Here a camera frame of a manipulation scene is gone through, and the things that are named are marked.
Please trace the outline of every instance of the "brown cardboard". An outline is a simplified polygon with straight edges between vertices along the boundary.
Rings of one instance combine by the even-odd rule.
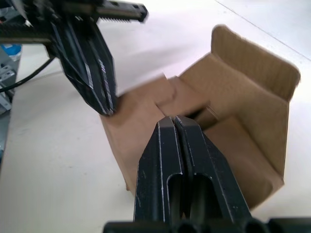
[[[299,78],[294,66],[215,27],[210,54],[180,77],[125,93],[118,112],[102,116],[127,187],[135,193],[138,162],[156,122],[192,116],[228,159],[249,207],[260,204],[283,184],[289,100]]]

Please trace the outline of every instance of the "white table surface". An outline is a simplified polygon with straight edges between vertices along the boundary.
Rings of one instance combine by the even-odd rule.
[[[271,12],[259,11],[248,22],[247,15],[242,18],[213,0],[140,2],[150,11],[146,24],[100,23],[115,59],[118,93],[162,72],[167,77],[180,74],[210,51],[211,30],[219,23],[300,69],[301,83],[290,106],[286,184],[253,215],[262,220],[311,216],[311,61],[297,52],[303,48],[299,36],[296,49],[291,48],[300,28],[287,31],[292,35],[289,45],[256,26],[256,20],[272,17]],[[239,14],[247,14],[240,6]],[[43,46],[24,46],[18,79],[46,59]],[[0,232],[100,233],[107,221],[131,220],[133,207],[98,114],[54,61],[14,97],[0,174]]]

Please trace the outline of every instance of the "black cable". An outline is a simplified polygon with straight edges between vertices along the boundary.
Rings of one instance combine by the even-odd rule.
[[[34,78],[38,73],[40,73],[42,70],[44,70],[44,68],[47,67],[53,60],[54,60],[54,58],[50,58],[42,66],[40,66],[37,70],[35,70],[35,72],[33,72],[31,75],[27,76],[26,78],[22,79],[21,81],[18,81],[17,83],[15,83],[13,85],[1,88],[0,89],[0,93],[12,90],[12,89],[14,89],[14,88],[16,88],[18,86],[23,85],[25,82],[27,82],[30,79]]]

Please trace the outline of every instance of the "cardboard box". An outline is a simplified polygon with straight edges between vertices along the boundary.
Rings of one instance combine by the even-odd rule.
[[[216,26],[211,53],[180,77],[160,77],[120,97],[102,116],[127,189],[135,194],[138,162],[165,116],[195,119],[227,158],[250,208],[283,185],[289,101],[298,70]]]

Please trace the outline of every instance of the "open cardboard box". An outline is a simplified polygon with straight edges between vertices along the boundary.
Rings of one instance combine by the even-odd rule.
[[[135,194],[139,159],[165,116],[195,119],[227,158],[250,208],[284,182],[289,101],[298,70],[226,26],[212,32],[211,53],[180,77],[158,79],[120,97],[101,116],[127,189]]]

